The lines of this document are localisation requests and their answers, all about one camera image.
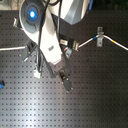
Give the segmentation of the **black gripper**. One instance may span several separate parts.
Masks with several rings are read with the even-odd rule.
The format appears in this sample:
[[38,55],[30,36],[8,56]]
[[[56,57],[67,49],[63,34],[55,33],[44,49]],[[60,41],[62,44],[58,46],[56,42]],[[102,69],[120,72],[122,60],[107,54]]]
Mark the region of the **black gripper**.
[[58,74],[63,81],[63,85],[67,92],[72,90],[71,82],[68,79],[68,76],[64,70],[70,67],[69,59],[65,56],[61,58],[61,61],[55,65],[51,63],[46,63],[48,71],[52,78],[55,78]]

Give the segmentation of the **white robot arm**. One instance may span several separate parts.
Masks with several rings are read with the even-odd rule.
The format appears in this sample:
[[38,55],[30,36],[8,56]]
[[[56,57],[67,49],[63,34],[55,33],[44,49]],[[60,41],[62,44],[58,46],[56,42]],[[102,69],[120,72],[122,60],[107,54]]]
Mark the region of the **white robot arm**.
[[60,33],[60,20],[70,25],[80,22],[86,14],[89,0],[23,0],[19,10],[22,30],[31,42],[26,46],[22,60],[37,49],[34,76],[41,77],[46,63],[52,78],[59,76],[66,91],[72,89],[65,69],[70,66],[69,51],[78,50],[79,43]]

